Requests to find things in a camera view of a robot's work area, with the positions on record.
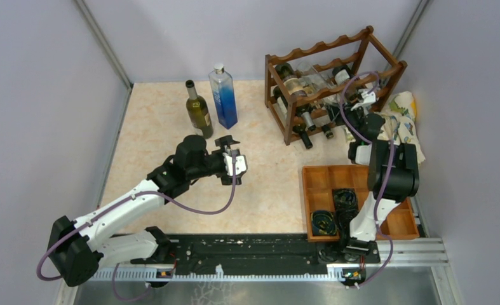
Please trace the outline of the square clear glass bottle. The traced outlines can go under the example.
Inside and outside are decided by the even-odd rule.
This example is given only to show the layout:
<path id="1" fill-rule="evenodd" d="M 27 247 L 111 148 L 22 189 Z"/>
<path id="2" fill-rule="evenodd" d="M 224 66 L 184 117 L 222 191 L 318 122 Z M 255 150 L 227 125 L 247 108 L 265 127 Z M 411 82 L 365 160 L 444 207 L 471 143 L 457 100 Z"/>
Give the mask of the square clear glass bottle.
<path id="1" fill-rule="evenodd" d="M 327 112 L 328 116 L 330 118 L 330 121 L 335 124 L 335 126 L 344 126 L 344 120 L 343 116 L 341 115 L 341 111 L 343 111 L 342 107 L 343 104 L 345 103 L 350 103 L 350 104 L 356 104 L 358 100 L 355 100 L 354 102 L 349 102 L 344 99 L 342 104 L 339 104 L 339 95 L 334 100 L 333 104 L 327 105 Z"/>

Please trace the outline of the clear whisky bottle black label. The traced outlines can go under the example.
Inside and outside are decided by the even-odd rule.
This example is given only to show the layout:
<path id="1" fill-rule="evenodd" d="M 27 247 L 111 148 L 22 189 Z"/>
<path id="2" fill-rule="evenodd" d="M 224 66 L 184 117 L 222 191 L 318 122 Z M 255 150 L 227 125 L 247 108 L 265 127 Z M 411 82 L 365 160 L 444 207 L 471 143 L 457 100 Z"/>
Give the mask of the clear whisky bottle black label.
<path id="1" fill-rule="evenodd" d="M 303 114 L 303 118 L 308 131 L 321 128 L 327 140 L 334 138 L 329 115 L 329 107 L 333 104 L 334 97 L 325 97 L 306 104 L 306 114 Z"/>

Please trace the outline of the green wine bottle grey capsule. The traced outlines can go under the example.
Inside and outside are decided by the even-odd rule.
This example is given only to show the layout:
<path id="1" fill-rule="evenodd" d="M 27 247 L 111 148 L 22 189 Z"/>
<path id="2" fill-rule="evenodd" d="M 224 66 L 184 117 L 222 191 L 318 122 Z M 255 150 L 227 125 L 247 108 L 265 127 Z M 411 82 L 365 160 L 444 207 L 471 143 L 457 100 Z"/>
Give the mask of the green wine bottle grey capsule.
<path id="1" fill-rule="evenodd" d="M 348 65 L 341 65 L 332 69 L 332 76 L 336 84 L 343 85 L 347 83 L 353 76 L 353 72 Z M 363 87 L 350 86 L 345 92 L 345 98 L 349 102 L 354 102 L 355 100 L 362 99 L 362 89 Z"/>

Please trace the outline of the green wine bottle dark label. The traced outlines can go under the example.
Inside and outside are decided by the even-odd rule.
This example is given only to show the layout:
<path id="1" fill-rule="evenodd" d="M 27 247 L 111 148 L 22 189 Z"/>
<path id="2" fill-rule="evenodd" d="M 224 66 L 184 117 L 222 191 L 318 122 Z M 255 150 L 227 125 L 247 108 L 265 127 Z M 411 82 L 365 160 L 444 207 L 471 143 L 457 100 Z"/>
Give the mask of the green wine bottle dark label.
<path id="1" fill-rule="evenodd" d="M 302 84 L 302 81 L 296 77 L 295 72 L 289 63 L 276 65 L 275 71 L 284 82 L 284 85 L 292 98 L 296 99 L 297 97 L 307 97 L 307 92 Z M 314 131 L 316 129 L 315 123 L 311 118 L 311 107 L 309 104 L 297 106 L 295 111 L 296 115 L 304 120 L 309 131 Z"/>

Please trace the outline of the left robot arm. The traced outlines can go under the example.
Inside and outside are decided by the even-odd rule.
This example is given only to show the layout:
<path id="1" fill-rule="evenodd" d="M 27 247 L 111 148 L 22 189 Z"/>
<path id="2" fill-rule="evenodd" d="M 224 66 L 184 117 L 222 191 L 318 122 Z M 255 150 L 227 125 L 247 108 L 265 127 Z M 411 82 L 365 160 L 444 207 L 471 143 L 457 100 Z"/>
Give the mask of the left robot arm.
<path id="1" fill-rule="evenodd" d="M 116 233 L 167 203 L 204 215 L 204 210 L 185 206 L 176 197 L 199 179 L 211 176 L 235 190 L 248 170 L 247 157 L 235 147 L 237 144 L 231 135 L 223 136 L 215 140 L 217 150 L 208 152 L 204 137 L 188 135 L 174 154 L 118 199 L 74 220 L 65 215 L 58 218 L 52 224 L 46 253 L 37 265 L 37 277 L 43 281 L 61 279 L 67 286 L 76 287 L 105 266 L 127 261 L 165 262 L 171 254 L 171 242 L 158 227 L 121 236 Z M 42 273 L 46 260 L 59 272 L 57 276 L 50 278 Z"/>

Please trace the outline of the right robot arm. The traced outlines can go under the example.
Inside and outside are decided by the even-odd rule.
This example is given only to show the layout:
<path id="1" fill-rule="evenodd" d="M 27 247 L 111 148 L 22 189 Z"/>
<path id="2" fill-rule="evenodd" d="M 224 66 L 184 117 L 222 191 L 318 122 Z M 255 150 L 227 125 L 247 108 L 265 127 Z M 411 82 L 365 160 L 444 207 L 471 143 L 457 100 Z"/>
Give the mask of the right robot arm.
<path id="1" fill-rule="evenodd" d="M 346 102 L 340 106 L 344 125 L 352 133 L 348 158 L 368 166 L 368 196 L 358 214 L 349 221 L 347 238 L 338 244 L 338 253 L 346 262 L 354 262 L 376 251 L 375 238 L 382 234 L 387 216 L 419 188 L 419 168 L 414 144 L 379 140 L 385 123 L 380 115 L 364 114 L 360 106 Z"/>

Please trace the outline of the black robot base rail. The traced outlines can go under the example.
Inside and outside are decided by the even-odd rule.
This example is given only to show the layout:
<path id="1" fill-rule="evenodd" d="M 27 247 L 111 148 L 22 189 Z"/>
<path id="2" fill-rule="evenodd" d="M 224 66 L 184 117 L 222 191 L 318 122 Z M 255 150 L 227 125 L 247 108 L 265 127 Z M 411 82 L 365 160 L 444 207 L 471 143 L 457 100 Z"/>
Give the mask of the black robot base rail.
<path id="1" fill-rule="evenodd" d="M 345 254 L 339 241 L 310 242 L 292 234 L 171 234 L 164 257 L 133 259 L 131 264 L 166 264 L 175 274 L 212 275 L 221 266 L 228 276 L 322 275 L 327 264 L 378 263 L 373 246 L 365 257 Z"/>

